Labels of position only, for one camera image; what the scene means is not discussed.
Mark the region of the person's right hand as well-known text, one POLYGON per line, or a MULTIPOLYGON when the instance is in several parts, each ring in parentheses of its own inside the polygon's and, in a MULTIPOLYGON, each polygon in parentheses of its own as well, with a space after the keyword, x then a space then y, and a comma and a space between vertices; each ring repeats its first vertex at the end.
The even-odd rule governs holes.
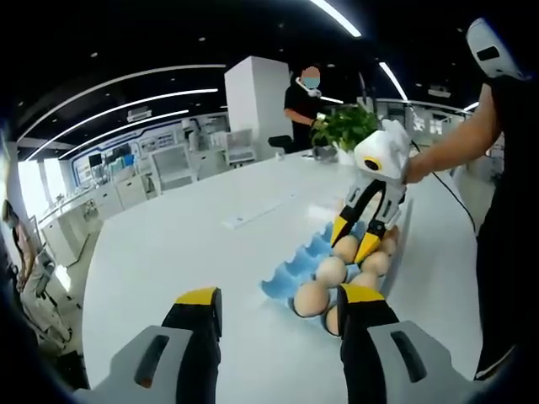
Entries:
POLYGON ((424 153, 419 153, 408 160, 404 180, 406 184, 418 183, 429 174, 429 159, 424 153))

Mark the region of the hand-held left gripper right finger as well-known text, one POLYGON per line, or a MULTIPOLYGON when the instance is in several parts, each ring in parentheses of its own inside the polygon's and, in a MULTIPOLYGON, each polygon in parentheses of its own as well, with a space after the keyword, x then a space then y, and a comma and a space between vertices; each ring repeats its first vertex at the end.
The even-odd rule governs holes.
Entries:
POLYGON ((338 287, 340 358, 349 403, 470 403, 478 383, 452 366, 449 350, 399 321, 376 290, 338 287))

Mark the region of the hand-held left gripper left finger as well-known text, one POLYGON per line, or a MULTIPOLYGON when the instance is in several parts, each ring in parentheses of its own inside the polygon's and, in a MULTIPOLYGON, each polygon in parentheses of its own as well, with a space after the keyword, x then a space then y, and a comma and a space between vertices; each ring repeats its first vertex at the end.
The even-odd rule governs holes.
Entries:
POLYGON ((109 374, 77 403, 214 403, 222 333, 221 290, 181 295, 159 326, 133 337, 111 359, 109 374))

